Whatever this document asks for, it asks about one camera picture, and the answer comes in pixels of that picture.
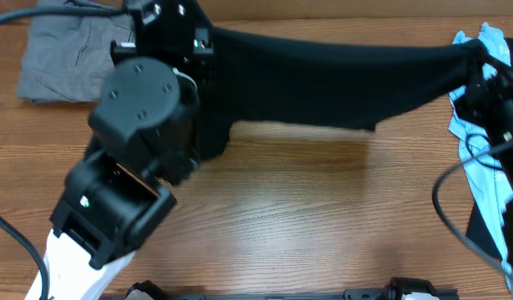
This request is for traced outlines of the black polo shirt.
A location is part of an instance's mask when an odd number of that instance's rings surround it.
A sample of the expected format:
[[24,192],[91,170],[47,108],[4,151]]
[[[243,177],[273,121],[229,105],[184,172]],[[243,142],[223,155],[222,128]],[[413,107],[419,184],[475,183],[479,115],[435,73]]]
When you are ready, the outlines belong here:
[[203,160],[223,154],[238,121],[372,130],[463,86],[486,54],[477,41],[444,47],[304,42],[212,29],[214,89],[202,95]]

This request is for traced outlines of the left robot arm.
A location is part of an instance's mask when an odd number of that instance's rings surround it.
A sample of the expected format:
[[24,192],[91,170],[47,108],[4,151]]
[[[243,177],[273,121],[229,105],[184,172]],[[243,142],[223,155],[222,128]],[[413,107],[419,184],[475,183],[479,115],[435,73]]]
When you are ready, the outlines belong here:
[[126,5],[135,41],[88,118],[92,140],[69,172],[30,299],[96,299],[176,205],[169,190],[199,165],[202,70],[210,21],[193,1]]

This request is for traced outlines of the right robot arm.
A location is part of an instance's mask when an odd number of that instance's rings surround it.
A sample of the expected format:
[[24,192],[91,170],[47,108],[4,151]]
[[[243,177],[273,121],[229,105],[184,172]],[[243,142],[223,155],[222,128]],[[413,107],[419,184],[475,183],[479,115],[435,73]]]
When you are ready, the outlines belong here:
[[471,46],[466,42],[462,46],[472,49],[476,57],[471,63],[471,75],[466,84],[466,91],[455,101],[455,109],[459,118],[485,129],[490,150],[472,155],[440,175],[432,190],[432,204],[440,220],[461,243],[509,279],[513,298],[513,200],[503,213],[502,227],[510,270],[466,237],[445,215],[439,202],[439,189],[442,183],[457,169],[468,163],[477,162],[485,155],[498,159],[513,192],[513,67],[492,57],[481,48],[481,45]]

